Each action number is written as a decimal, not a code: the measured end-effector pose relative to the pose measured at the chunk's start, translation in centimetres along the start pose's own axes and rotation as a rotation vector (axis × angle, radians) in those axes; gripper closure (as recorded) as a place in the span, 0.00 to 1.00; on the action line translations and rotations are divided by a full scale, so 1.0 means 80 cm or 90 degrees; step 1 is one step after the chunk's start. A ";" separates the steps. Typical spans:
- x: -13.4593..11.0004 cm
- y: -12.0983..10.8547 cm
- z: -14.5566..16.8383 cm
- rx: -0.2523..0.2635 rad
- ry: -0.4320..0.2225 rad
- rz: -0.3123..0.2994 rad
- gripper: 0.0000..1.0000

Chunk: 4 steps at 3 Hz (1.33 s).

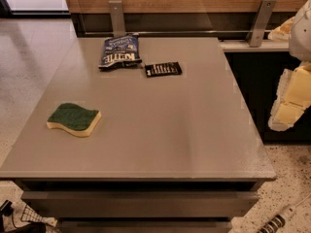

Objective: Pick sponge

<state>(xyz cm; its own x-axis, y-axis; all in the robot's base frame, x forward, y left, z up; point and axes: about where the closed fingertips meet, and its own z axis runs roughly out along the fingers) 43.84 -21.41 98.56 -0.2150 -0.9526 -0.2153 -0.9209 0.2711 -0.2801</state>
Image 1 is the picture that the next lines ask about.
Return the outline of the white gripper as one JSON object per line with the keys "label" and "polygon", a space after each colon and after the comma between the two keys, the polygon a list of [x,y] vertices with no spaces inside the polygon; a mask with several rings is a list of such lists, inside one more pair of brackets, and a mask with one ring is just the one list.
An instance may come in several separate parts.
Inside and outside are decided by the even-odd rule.
{"label": "white gripper", "polygon": [[267,38],[271,41],[289,41],[290,54],[304,61],[293,71],[284,70],[270,112],[269,128],[286,131],[311,106],[311,0],[294,17],[273,29]]}

